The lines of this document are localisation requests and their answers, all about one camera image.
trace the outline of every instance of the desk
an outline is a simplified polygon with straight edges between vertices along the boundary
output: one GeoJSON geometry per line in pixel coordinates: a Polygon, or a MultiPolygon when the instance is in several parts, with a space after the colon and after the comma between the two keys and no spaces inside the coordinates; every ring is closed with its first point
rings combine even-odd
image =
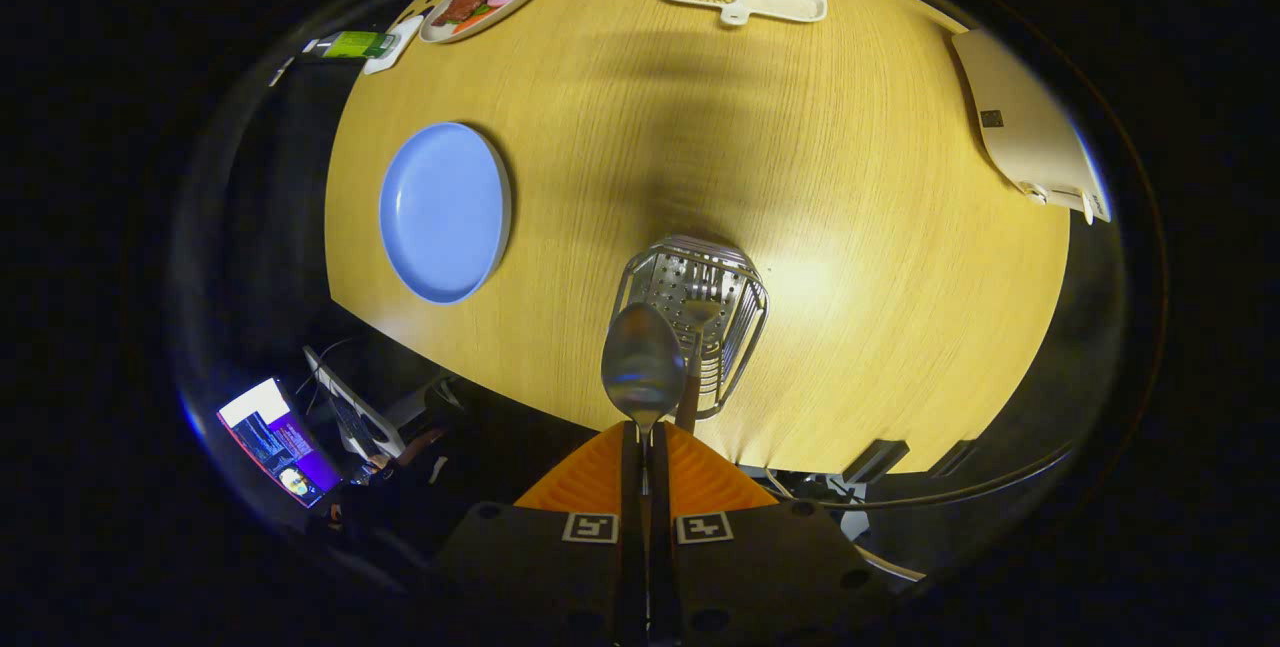
{"type": "Polygon", "coordinates": [[[718,236],[755,263],[772,314],[698,436],[741,464],[815,471],[906,439],[893,471],[927,470],[1025,374],[1068,211],[984,156],[947,41],[963,27],[933,8],[718,20],[663,0],[531,0],[357,78],[329,165],[333,299],[467,379],[603,429],[620,418],[599,363],[623,265],[669,232],[718,236]],[[412,296],[378,225],[396,150],[444,120],[497,145],[515,201],[500,266],[452,306],[412,296]]]}

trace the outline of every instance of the metal utensil caddy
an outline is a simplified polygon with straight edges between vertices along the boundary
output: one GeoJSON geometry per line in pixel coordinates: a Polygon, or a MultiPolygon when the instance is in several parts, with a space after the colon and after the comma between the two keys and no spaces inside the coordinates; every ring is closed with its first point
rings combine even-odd
{"type": "Polygon", "coordinates": [[[681,305],[690,296],[686,286],[694,264],[708,268],[698,270],[705,273],[700,282],[718,287],[716,301],[721,302],[721,314],[703,331],[701,395],[714,395],[716,404],[698,410],[701,420],[724,409],[769,316],[769,295],[751,260],[733,247],[672,234],[627,263],[613,314],[632,302],[649,302],[676,331],[685,360],[692,359],[694,333],[681,320],[681,305]]]}

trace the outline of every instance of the carrot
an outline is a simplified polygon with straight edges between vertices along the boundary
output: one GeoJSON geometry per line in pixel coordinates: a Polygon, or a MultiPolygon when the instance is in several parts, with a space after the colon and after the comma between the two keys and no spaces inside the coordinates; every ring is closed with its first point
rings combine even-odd
{"type": "Polygon", "coordinates": [[[498,9],[490,9],[489,12],[481,12],[480,14],[474,14],[474,15],[466,18],[466,20],[463,20],[463,22],[458,22],[458,26],[453,28],[452,33],[457,35],[458,32],[466,29],[467,27],[471,27],[476,22],[480,22],[481,19],[484,19],[485,17],[489,17],[490,14],[493,14],[495,12],[498,12],[498,9]]]}

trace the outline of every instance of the fork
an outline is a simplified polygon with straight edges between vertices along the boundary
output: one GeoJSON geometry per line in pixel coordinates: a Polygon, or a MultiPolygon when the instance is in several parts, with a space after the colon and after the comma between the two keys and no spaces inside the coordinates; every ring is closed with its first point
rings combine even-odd
{"type": "Polygon", "coordinates": [[[692,263],[686,270],[684,284],[685,300],[681,311],[685,313],[689,327],[694,332],[694,346],[686,363],[685,392],[676,409],[676,427],[690,434],[694,433],[694,423],[698,420],[698,396],[703,387],[703,331],[721,309],[718,301],[719,274],[710,265],[692,263]]]}

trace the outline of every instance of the dark background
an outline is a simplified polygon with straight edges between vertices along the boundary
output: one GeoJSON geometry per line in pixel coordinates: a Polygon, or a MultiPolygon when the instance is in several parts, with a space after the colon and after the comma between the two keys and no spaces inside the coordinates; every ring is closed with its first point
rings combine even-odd
{"type": "MultiPolygon", "coordinates": [[[[26,149],[12,168],[22,238],[9,256],[18,384],[32,389],[15,402],[42,419],[22,428],[37,479],[18,479],[19,635],[374,638],[366,615],[308,591],[306,565],[224,488],[177,406],[159,310],[189,140],[261,45],[326,0],[20,1],[32,14],[15,28],[36,37],[12,36],[26,149]]],[[[1262,418],[1275,423],[1271,12],[1262,0],[1005,3],[1083,69],[1143,156],[1169,242],[1167,350],[1130,448],[1053,542],[997,551],[876,637],[1263,643],[1276,592],[1262,469],[1262,418]]]]}

